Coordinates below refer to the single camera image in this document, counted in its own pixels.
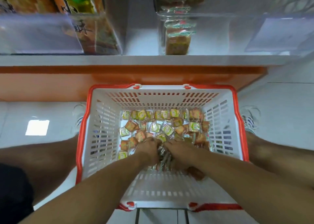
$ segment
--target white plastic basket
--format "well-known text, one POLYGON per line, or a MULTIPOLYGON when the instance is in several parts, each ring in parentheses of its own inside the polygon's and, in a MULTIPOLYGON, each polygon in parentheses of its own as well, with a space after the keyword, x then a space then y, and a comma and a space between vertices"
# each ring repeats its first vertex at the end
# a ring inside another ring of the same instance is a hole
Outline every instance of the white plastic basket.
MULTIPOLYGON (((123 110, 201 108, 212 124, 215 152, 248 161, 236 91, 227 85, 95 85, 89 90, 77 150, 77 180, 117 160, 123 110)), ((121 199, 120 209, 241 209, 213 180, 199 182, 172 172, 141 171, 121 199)))

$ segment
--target person's left arm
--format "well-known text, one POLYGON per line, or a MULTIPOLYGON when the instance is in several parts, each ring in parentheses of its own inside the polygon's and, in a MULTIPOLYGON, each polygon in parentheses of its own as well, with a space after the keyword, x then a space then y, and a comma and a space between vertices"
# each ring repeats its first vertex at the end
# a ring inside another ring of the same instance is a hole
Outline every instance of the person's left arm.
POLYGON ((106 166, 20 223, 106 223, 136 175, 157 161, 157 143, 151 138, 134 155, 106 166))

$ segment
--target black shorts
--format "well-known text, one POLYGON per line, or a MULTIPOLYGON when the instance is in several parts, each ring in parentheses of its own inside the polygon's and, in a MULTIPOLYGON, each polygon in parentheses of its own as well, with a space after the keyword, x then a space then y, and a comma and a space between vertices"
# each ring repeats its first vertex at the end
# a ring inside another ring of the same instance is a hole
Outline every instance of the black shorts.
POLYGON ((34 191, 20 168, 0 163, 0 223, 16 224, 34 211, 34 191))

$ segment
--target bare leg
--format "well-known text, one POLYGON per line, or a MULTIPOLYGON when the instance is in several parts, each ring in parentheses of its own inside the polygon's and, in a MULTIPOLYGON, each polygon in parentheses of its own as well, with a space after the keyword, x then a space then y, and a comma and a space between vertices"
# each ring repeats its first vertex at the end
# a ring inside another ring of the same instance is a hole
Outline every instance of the bare leg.
POLYGON ((76 166, 78 135, 66 141, 0 149, 0 163, 21 168, 37 204, 51 194, 76 166))
POLYGON ((314 151, 278 145, 246 132, 250 161, 295 184, 314 189, 314 151))

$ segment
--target shoe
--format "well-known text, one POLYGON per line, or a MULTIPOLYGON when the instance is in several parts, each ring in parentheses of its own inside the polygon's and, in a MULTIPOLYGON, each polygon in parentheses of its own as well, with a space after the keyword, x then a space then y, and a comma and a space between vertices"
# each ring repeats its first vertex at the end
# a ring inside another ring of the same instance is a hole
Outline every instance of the shoe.
POLYGON ((75 134, 79 133, 85 111, 86 111, 86 103, 78 103, 73 108, 73 116, 76 119, 75 125, 73 127, 73 131, 75 134))
POLYGON ((259 126, 261 111, 255 106, 244 106, 240 108, 240 114, 244 122, 245 130, 255 134, 254 131, 259 126))

